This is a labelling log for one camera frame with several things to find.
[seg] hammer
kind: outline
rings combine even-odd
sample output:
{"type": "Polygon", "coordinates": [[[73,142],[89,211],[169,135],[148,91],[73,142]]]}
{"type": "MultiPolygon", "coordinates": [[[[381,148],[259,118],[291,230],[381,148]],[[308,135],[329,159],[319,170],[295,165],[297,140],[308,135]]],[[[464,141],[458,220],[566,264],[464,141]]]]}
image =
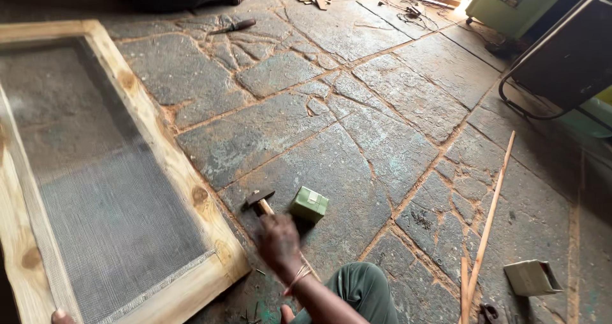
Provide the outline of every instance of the hammer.
{"type": "MultiPolygon", "coordinates": [[[[259,191],[259,190],[256,190],[256,191],[253,192],[253,195],[250,195],[249,197],[247,197],[247,205],[248,206],[252,206],[255,203],[257,203],[259,205],[259,207],[261,208],[261,210],[264,212],[264,214],[274,215],[274,211],[271,209],[270,205],[267,204],[267,201],[266,201],[267,198],[269,198],[270,196],[274,195],[274,192],[276,192],[276,191],[274,191],[274,190],[269,190],[269,191],[259,191]]],[[[317,272],[310,265],[310,263],[308,262],[306,257],[304,257],[304,255],[302,254],[302,251],[300,251],[300,258],[302,258],[302,262],[309,267],[309,269],[312,272],[312,275],[315,277],[315,279],[317,279],[317,281],[321,282],[321,279],[317,275],[317,272]]]]}

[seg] hand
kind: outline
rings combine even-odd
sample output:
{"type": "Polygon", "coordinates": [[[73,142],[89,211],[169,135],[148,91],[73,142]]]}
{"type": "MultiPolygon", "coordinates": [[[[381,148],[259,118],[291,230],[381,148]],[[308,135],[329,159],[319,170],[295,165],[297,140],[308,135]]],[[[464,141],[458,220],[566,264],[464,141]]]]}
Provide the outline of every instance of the hand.
{"type": "Polygon", "coordinates": [[[51,315],[51,324],[75,324],[68,312],[58,309],[51,315]]]}
{"type": "Polygon", "coordinates": [[[261,225],[264,232],[257,250],[264,262],[286,285],[302,266],[299,235],[291,217],[287,215],[263,215],[261,225]]]}

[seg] wrist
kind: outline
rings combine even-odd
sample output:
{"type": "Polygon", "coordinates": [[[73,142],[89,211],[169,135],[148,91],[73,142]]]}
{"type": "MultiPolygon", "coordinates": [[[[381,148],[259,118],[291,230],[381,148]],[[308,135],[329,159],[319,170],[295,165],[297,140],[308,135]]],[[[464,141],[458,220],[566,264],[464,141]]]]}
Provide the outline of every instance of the wrist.
{"type": "Polygon", "coordinates": [[[302,260],[297,257],[284,263],[277,271],[277,275],[285,285],[289,285],[297,275],[297,272],[302,268],[302,260]]]}

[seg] green machine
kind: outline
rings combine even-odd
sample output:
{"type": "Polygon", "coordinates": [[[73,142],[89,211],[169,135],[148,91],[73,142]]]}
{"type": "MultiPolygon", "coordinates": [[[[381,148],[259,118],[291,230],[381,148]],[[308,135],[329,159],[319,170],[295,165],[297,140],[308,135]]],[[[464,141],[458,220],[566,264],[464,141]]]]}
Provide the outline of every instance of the green machine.
{"type": "Polygon", "coordinates": [[[557,0],[472,0],[465,12],[510,39],[519,39],[557,0]]]}

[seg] foot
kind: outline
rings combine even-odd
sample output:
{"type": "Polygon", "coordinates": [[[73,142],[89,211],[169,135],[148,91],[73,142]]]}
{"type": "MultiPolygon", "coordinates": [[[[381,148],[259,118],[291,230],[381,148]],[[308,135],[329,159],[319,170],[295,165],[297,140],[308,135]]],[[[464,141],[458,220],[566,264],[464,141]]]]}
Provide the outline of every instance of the foot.
{"type": "Polygon", "coordinates": [[[280,306],[280,324],[289,324],[295,318],[293,311],[287,305],[280,306]]]}

